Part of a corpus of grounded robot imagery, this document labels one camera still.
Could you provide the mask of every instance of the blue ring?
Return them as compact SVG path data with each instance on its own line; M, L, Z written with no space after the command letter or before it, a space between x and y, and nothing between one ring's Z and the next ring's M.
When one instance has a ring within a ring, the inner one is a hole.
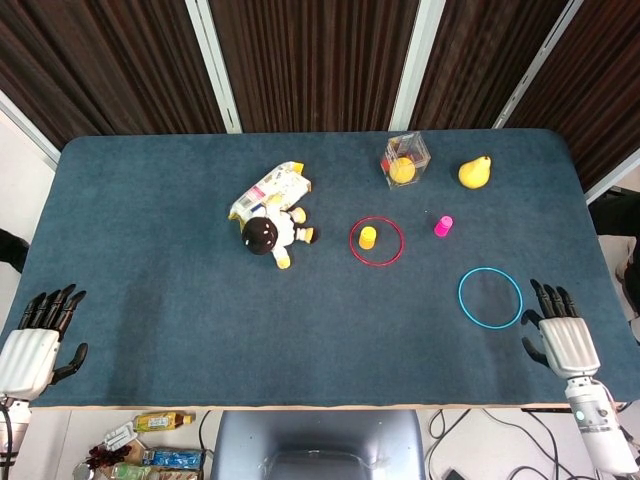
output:
M511 282L511 285L513 285L513 287L516 289L516 293L518 294L518 302L519 302L518 313L516 313L515 316L508 323L504 323L502 325L487 325L486 323L482 323L476 317L471 315L469 310L467 310L467 307L465 307L464 302L462 301L462 286L464 285L464 282L467 280L467 278L469 278L470 275L476 272L498 273L502 275L504 278L506 278L507 280L509 280L509 282ZM479 325L484 328L488 328L490 330L501 330L503 328L510 327L511 325L516 323L520 318L520 315L522 315L523 301L522 301L522 291L520 290L520 287L508 273L505 273L502 270L498 270L497 268L493 268L493 267L477 267L465 273L464 276L460 279L460 283L458 284L458 302L460 303L460 307L462 308L462 311L465 313L467 317L469 317L469 320L471 320L476 325Z

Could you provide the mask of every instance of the doll foot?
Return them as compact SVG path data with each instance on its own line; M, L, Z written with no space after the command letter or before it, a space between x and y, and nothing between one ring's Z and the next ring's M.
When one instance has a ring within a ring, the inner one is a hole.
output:
M300 207L297 207L296 209L290 211L289 215L291 215L294 223L304 223L307 221L307 214Z
M285 270L291 266L291 259L289 257L280 258L276 263L280 270Z
M318 230L313 227L305 228L304 241L311 244L315 243L316 240L318 240Z

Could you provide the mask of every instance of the clear plastic box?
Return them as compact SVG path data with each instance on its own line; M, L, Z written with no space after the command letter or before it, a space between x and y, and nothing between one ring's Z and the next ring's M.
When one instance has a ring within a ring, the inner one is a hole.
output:
M430 160L422 135L412 132L389 139L380 166L389 188L396 188L417 182Z

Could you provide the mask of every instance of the brown curtain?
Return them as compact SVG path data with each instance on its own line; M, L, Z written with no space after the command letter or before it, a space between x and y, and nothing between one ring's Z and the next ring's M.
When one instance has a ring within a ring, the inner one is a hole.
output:
M418 0L213 0L246 132L388 128Z
M4 0L0 89L58 147L224 132L183 1Z
M566 3L448 0L410 128L490 128Z
M507 126L563 135L585 190L640 147L640 2L584 2Z

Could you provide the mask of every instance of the robot finger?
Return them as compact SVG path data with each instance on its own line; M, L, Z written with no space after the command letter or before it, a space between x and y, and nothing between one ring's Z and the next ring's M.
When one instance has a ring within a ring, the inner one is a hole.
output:
M53 326L53 329L57 330L60 333L60 337L58 338L59 342L62 342L62 340L64 339L64 334L67 331L67 328L69 328L71 318L73 317L73 312L75 312L78 304L82 301L86 294L87 291L82 290L71 297L65 305L64 310L62 311L62 314L58 318L56 324Z
M87 345L86 343L81 343L80 345L78 345L76 354L74 355L73 360L69 362L69 365L65 365L64 367L57 368L53 371L51 385L55 385L60 380L64 380L65 378L75 374L84 363L84 359L87 357L88 351L89 345Z
M553 306L551 305L551 300L549 300L549 295L547 295L547 292L544 291L544 288L542 288L542 285L540 285L536 280L532 278L531 286L536 291L536 296L538 297L538 303L540 304L542 315L545 318L555 317L555 313L553 312Z
M567 312L564 309L564 303L562 303L562 299L558 292L556 292L551 285L544 285L545 291L549 294L551 298L551 303L553 304L553 311L555 312L556 317L566 317Z
M538 330L540 330L540 327L538 326L538 324L540 323L540 320L544 320L544 318L538 315L538 312L536 312L535 310L529 309L522 314L522 319L520 320L520 323L522 325L526 325L527 322L531 322L535 325L535 327Z
M564 302L564 308L567 311L567 315L569 317L578 318L580 315L578 315L578 310L576 309L576 306L573 303L573 298L571 298L571 296L569 295L569 292L567 292L562 287L558 287L557 290L560 296L562 297L562 301Z
M547 356L536 347L534 347L533 343L531 343L531 340L529 340L527 337L522 337L522 346L524 347L524 350L527 352L529 357L531 357L531 360L549 368L549 360L547 360Z
M55 292L47 295L36 310L36 314L33 316L33 320L29 323L28 328L42 328L45 318L47 317L47 313L49 312L49 308L53 303L53 300L58 296L60 290L56 290Z
M18 325L18 330L24 330L28 327L29 322L31 321L31 317L33 316L33 312L36 311L36 309L40 305L40 302L42 302L42 300L44 300L46 296L47 294L42 292L37 297L31 299L31 301L27 305L27 308L24 309L22 319L20 319L20 324Z
M60 293L56 296L51 308L49 309L49 313L47 314L47 318L42 322L42 328L51 329L53 325L58 321L58 316L60 315L60 311L62 310L62 306L67 301L67 297L73 292L76 288L75 284L65 287L60 291Z

